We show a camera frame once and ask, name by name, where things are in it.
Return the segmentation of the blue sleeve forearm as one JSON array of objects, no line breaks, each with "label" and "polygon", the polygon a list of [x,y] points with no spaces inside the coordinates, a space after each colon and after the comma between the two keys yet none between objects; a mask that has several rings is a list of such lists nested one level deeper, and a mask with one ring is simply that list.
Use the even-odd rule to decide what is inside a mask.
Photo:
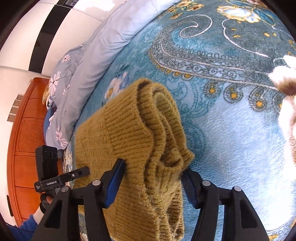
[{"label": "blue sleeve forearm", "polygon": [[19,241],[30,241],[38,227],[34,216],[30,215],[29,219],[27,219],[20,227],[12,226],[10,224],[6,224],[12,235],[16,240]]}]

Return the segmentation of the person's left hand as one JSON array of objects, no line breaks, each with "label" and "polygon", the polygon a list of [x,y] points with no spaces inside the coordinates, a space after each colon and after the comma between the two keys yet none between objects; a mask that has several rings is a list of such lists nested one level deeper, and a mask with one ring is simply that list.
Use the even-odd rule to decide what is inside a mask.
[{"label": "person's left hand", "polygon": [[36,210],[36,212],[33,214],[33,219],[36,222],[36,224],[39,224],[40,221],[42,220],[46,210],[49,208],[50,204],[53,201],[53,198],[50,195],[47,194],[42,194],[40,196],[40,205],[38,207],[38,209]]}]

